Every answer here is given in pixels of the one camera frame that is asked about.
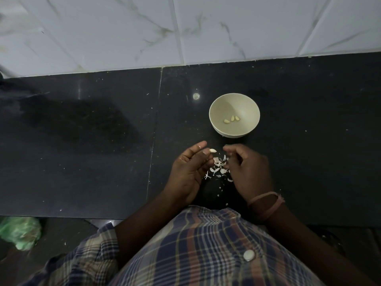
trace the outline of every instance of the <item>green plastic bag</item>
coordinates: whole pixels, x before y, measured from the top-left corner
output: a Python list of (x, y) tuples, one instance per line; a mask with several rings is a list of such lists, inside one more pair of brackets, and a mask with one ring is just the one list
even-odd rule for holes
[(21, 251), (28, 251), (41, 238), (41, 224), (37, 218), (8, 216), (0, 220), (0, 238), (12, 242)]

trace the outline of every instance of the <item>white button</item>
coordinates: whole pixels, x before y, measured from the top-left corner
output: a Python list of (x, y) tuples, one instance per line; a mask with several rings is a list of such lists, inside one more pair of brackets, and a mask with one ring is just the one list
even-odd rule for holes
[(253, 250), (246, 250), (245, 253), (243, 254), (243, 258), (244, 258), (247, 262), (253, 260), (254, 256), (255, 256), (255, 253), (254, 253)]

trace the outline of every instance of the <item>bracelet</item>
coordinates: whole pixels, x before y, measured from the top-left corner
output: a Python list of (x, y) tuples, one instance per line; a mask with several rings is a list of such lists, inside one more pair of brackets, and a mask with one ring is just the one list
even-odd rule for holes
[(260, 214), (257, 217), (258, 220), (260, 220), (262, 222), (266, 221), (280, 207), (280, 205), (282, 205), (285, 202), (284, 199), (282, 198), (282, 196), (280, 194), (276, 193), (276, 192), (267, 192), (265, 194), (261, 194), (259, 196), (254, 197), (250, 202), (247, 203), (248, 206), (251, 206), (254, 202), (259, 200), (260, 198), (269, 196), (271, 194), (274, 194), (274, 195), (278, 196), (278, 199), (274, 203), (274, 205), (272, 205), (269, 209), (267, 209), (266, 211), (264, 211), (262, 214)]

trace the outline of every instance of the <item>white bowl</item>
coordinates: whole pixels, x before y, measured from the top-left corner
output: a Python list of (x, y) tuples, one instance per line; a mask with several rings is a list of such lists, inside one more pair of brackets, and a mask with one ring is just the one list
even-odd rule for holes
[[(232, 115), (239, 121), (231, 121)], [(213, 128), (222, 136), (239, 138), (252, 131), (260, 121), (260, 109), (250, 97), (240, 93), (228, 93), (213, 101), (209, 119)]]

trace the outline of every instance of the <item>wall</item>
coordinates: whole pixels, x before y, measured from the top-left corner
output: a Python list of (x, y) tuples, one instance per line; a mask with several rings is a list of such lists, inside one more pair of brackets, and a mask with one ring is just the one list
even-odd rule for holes
[(381, 0), (0, 0), (0, 14), (11, 76), (381, 51)]

